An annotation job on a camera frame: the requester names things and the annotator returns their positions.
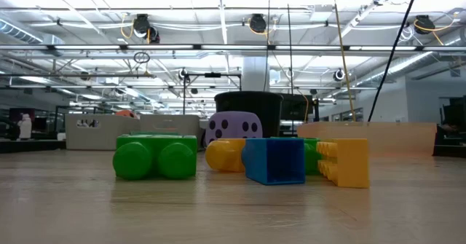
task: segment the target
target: desk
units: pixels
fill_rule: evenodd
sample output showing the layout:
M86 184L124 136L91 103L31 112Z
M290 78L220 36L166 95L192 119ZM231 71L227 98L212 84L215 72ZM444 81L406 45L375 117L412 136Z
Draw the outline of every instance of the desk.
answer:
M107 151L0 156L10 243L463 243L466 161L371 158L371 188L263 186L199 154L188 181L120 181Z

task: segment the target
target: green cylinder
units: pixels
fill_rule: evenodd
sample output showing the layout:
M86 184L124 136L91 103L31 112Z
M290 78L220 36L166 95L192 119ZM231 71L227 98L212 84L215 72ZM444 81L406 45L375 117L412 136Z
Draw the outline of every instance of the green cylinder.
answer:
M163 176L171 179L184 179L196 173L191 163L196 162L196 152L182 143L166 146L159 155L158 167Z
M120 146L115 152L113 165L116 176L120 178L142 179L151 170L151 153L139 142L127 143Z

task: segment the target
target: orange object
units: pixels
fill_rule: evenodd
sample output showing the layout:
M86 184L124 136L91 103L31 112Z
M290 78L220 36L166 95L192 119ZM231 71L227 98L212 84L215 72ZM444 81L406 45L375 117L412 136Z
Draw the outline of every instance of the orange object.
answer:
M367 139L329 139L317 142L319 171L340 187L369 188Z
M131 111L131 110L121 110L121 111L118 111L117 113L115 113L117 116L123 116L123 117L132 117L132 118L136 118L136 115Z
M205 150L207 164L214 169L229 172L245 172L241 153L245 147L244 138L225 138L212 141Z

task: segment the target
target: black trash can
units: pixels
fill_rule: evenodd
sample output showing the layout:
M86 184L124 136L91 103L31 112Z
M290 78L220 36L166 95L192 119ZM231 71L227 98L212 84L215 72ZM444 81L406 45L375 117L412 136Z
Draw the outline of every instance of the black trash can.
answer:
M215 96L217 112L245 111L254 113L261 120L265 138L278 136L283 97L276 93L239 91Z

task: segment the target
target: wooden panel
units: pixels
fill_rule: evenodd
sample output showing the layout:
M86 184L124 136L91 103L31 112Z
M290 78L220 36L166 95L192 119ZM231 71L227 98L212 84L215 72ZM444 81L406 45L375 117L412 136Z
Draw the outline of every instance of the wooden panel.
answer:
M315 122L298 127L298 136L302 138L367 138L371 156L431 156L435 133L434 123Z

